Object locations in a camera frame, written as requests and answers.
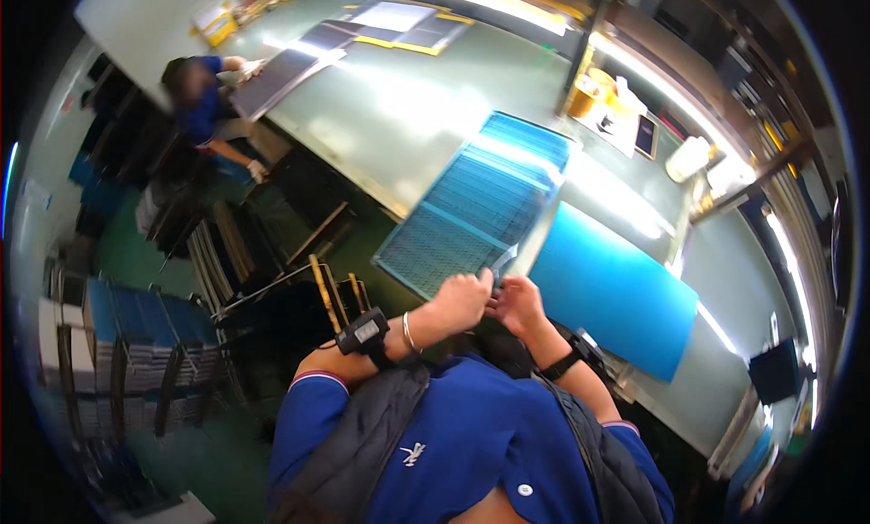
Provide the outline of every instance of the floor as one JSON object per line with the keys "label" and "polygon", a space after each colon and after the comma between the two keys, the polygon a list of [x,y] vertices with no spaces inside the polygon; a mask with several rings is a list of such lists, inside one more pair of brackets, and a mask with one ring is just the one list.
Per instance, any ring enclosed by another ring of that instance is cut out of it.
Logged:
{"label": "floor", "polygon": [[[216,177],[206,192],[206,201],[240,202],[246,190]],[[118,284],[147,288],[156,283],[164,291],[186,297],[201,293],[190,260],[170,260],[160,267],[164,255],[154,243],[136,232],[136,205],[141,193],[129,192],[116,216],[106,226],[97,247],[95,270]],[[299,246],[308,230],[273,190],[267,189],[254,203],[256,211],[277,222],[282,240]],[[360,194],[351,199],[357,215],[352,232],[323,260],[336,280],[354,273],[363,279],[372,303],[388,316],[415,308],[420,301],[394,280],[378,271],[370,259],[395,227],[377,204]],[[264,425],[277,416],[285,388],[265,366],[258,376],[262,394],[274,394],[254,406],[244,407],[227,392],[230,408],[214,412],[202,429],[184,429],[156,439],[151,431],[128,431],[127,442],[145,473],[168,495],[190,490],[225,523],[262,522],[267,516],[266,477],[271,447],[263,439]]]}

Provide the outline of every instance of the blue polo shirt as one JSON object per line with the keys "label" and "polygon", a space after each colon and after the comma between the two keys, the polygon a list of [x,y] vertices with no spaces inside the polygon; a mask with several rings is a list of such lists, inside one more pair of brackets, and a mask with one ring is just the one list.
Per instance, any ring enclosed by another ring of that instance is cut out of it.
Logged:
{"label": "blue polo shirt", "polygon": [[[338,424],[349,400],[341,379],[300,375],[278,412],[269,507]],[[673,522],[673,496],[634,425],[605,425],[634,457]],[[444,522],[495,486],[530,522],[598,522],[577,442],[559,403],[534,379],[511,379],[479,356],[431,374],[367,508],[366,522]]]}
{"label": "blue polo shirt", "polygon": [[[215,75],[223,71],[223,58],[220,56],[195,56],[194,58]],[[205,143],[212,140],[218,122],[236,117],[232,108],[221,101],[218,87],[220,81],[215,81],[205,88],[195,108],[180,109],[176,112],[176,122],[195,147],[204,147]]]}

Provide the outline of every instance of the white container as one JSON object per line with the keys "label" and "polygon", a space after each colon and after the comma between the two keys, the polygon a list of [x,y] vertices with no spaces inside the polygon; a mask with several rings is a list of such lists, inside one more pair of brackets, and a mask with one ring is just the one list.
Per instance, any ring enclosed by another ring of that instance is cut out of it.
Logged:
{"label": "white container", "polygon": [[736,156],[728,156],[707,171],[707,182],[714,194],[734,192],[755,181],[755,170]]}
{"label": "white container", "polygon": [[703,137],[689,137],[665,162],[665,170],[674,182],[683,182],[710,160],[710,143]]}

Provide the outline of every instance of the table surface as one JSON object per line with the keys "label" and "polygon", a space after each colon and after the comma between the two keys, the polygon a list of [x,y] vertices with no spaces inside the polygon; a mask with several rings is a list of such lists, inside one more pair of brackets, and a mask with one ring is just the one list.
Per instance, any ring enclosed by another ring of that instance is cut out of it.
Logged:
{"label": "table surface", "polygon": [[[278,48],[264,48],[264,40],[293,40],[361,1],[291,0],[218,51],[272,55]],[[554,52],[484,24],[437,57],[353,43],[267,117],[405,218],[493,110],[550,125],[568,68]]]}
{"label": "table surface", "polygon": [[[291,0],[224,41],[216,52],[264,58],[323,19],[363,0]],[[462,144],[500,110],[556,129],[583,145],[578,160],[532,230],[512,268],[528,273],[560,201],[593,216],[659,262],[671,236],[651,238],[602,201],[583,171],[605,169],[652,206],[665,224],[684,214],[687,185],[671,181],[661,160],[679,144],[661,127],[658,160],[631,158],[572,119],[553,113],[569,62],[505,31],[474,24],[437,57],[353,43],[337,64],[291,91],[267,117],[405,218]],[[752,229],[738,212],[692,229],[683,280],[745,356],[760,351],[770,313],[780,333],[793,329],[788,303]],[[728,353],[698,317],[683,361],[668,384],[632,374],[637,400],[708,456],[748,386],[743,361]]]}

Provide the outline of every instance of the hair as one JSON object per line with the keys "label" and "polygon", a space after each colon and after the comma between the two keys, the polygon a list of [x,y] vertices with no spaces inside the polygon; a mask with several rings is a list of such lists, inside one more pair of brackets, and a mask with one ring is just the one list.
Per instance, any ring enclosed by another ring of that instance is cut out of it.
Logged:
{"label": "hair", "polygon": [[176,58],[166,64],[160,83],[166,88],[172,105],[177,109],[192,109],[198,100],[190,97],[186,90],[187,77],[193,66],[197,65],[195,58]]}

